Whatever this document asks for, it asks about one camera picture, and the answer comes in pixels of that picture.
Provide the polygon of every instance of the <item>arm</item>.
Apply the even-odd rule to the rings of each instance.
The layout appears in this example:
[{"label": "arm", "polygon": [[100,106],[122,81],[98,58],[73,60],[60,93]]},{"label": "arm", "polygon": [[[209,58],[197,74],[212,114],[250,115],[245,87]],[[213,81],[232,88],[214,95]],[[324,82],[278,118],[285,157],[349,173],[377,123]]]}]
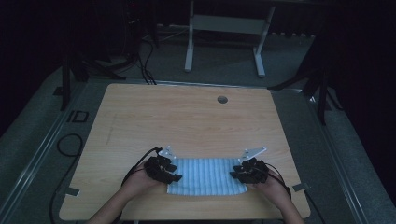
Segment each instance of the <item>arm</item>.
[{"label": "arm", "polygon": [[[270,171],[270,174],[279,178],[279,175]],[[281,186],[275,179],[268,176],[265,183],[253,185],[255,189],[261,191],[265,197],[273,203],[282,214],[282,217],[287,224],[300,224],[304,223],[303,218],[300,216],[294,203],[291,201],[289,194],[285,188]]]},{"label": "arm", "polygon": [[123,186],[90,218],[88,223],[111,223],[122,211],[125,205],[135,196],[146,189],[160,185],[161,183],[148,177],[143,169],[143,164],[136,168]]}]

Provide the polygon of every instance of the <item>white metal frame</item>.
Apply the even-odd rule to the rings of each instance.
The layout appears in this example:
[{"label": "white metal frame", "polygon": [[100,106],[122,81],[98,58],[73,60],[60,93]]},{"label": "white metal frame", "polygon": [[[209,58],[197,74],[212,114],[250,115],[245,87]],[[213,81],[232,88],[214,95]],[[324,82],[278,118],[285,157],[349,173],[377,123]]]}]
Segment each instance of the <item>white metal frame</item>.
[{"label": "white metal frame", "polygon": [[264,66],[262,64],[262,46],[267,37],[271,19],[274,15],[275,7],[271,7],[266,20],[243,19],[232,17],[218,17],[206,15],[194,15],[194,1],[190,0],[190,26],[189,26],[189,45],[187,46],[186,63],[184,70],[192,70],[192,55],[194,53],[193,32],[194,30],[208,30],[219,32],[233,32],[241,34],[260,35],[260,42],[253,48],[254,60],[256,62],[259,77],[264,77]]}]

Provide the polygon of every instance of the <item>table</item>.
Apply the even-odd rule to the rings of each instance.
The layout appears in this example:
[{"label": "table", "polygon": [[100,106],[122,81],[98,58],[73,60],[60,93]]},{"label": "table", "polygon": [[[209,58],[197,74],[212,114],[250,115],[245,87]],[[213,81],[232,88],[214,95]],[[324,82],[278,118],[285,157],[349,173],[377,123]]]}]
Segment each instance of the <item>table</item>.
[{"label": "table", "polygon": [[262,47],[268,29],[271,24],[276,7],[270,7],[265,20],[246,19],[233,17],[220,17],[194,14],[194,1],[190,0],[190,19],[189,19],[189,45],[187,46],[186,63],[184,70],[192,70],[192,56],[194,52],[193,32],[194,30],[207,30],[219,32],[233,32],[241,34],[260,35],[260,41],[257,47],[253,48],[254,61],[256,63],[257,74],[259,77],[265,76],[264,66],[262,64]]},{"label": "table", "polygon": [[[219,103],[219,96],[228,102]],[[245,148],[267,147],[258,159],[273,164],[288,186],[301,182],[268,90],[111,84],[70,184],[79,195],[65,195],[60,217],[90,218],[149,149],[166,146],[179,158],[239,158]],[[304,193],[293,192],[292,199],[308,217]],[[279,217],[279,211],[255,190],[195,197],[166,194],[166,186],[136,197],[122,214],[129,220]]]}]

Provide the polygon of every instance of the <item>dark background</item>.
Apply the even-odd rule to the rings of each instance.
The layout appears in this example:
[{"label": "dark background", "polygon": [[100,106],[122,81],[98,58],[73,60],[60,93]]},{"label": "dark background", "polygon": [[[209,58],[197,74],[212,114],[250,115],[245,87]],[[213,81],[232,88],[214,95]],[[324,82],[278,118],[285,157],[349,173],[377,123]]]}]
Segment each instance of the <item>dark background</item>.
[{"label": "dark background", "polygon": [[[392,173],[396,170],[395,3],[359,1],[348,2],[347,7],[334,7],[334,1],[308,2],[325,3],[325,6],[279,4],[270,32],[317,36],[305,61],[315,67],[322,63],[321,55],[327,55],[324,58],[332,65],[331,86],[336,89],[342,107],[395,203]],[[131,42],[129,35],[124,42],[125,27],[121,23],[125,20],[124,3],[121,0],[1,1],[0,134],[19,115],[43,80],[59,68],[68,49],[78,49],[101,60],[121,54],[123,44]],[[157,3],[158,23],[188,24],[188,1]],[[255,7],[241,9],[232,3],[216,1],[203,1],[196,10],[244,17],[261,15]]]}]

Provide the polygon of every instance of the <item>blue cloth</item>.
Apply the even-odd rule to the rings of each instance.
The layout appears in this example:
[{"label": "blue cloth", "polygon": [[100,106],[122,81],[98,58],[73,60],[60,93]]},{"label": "blue cloth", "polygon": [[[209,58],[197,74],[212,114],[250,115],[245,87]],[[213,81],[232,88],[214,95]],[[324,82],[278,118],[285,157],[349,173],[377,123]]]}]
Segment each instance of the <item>blue cloth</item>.
[{"label": "blue cloth", "polygon": [[238,159],[175,159],[175,174],[183,175],[178,182],[168,185],[169,194],[207,196],[235,195],[248,190],[245,184],[233,179],[230,172]]}]

